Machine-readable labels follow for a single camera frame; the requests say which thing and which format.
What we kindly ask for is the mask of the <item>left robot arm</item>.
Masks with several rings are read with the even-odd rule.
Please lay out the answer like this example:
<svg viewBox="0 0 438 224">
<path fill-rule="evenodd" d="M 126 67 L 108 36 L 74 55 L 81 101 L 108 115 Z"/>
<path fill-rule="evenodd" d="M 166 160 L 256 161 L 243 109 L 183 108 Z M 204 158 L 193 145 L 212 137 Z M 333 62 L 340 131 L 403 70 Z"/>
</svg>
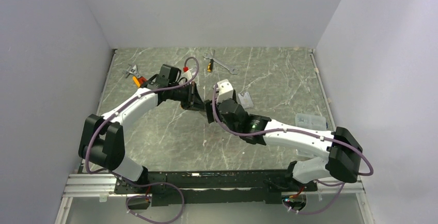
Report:
<svg viewBox="0 0 438 224">
<path fill-rule="evenodd" d="M 163 64 L 158 74 L 142 80 L 137 91 L 122 104 L 101 116 L 89 115 L 78 151 L 86 162 L 87 172 L 93 173 L 89 168 L 89 163 L 93 163 L 128 180 L 128 186 L 135 193 L 144 192 L 149 184 L 148 169 L 126 154 L 124 132 L 167 100 L 179 102 L 185 110 L 204 111 L 195 76 L 188 67 L 180 70 Z"/>
</svg>

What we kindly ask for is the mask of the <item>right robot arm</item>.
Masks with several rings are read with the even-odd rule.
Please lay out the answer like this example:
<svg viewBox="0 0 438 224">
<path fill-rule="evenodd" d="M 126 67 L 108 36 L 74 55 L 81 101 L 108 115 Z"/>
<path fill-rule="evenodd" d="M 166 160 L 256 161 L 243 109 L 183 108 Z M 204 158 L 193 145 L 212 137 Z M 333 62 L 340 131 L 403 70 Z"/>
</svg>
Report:
<svg viewBox="0 0 438 224">
<path fill-rule="evenodd" d="M 363 149 L 348 129 L 315 131 L 287 125 L 249 114 L 233 99 L 218 104 L 207 100 L 204 104 L 209 123 L 217 122 L 246 143 L 288 147 L 313 156 L 307 161 L 290 163 L 284 178 L 288 189 L 298 190 L 305 183 L 326 177 L 344 183 L 357 181 Z"/>
</svg>

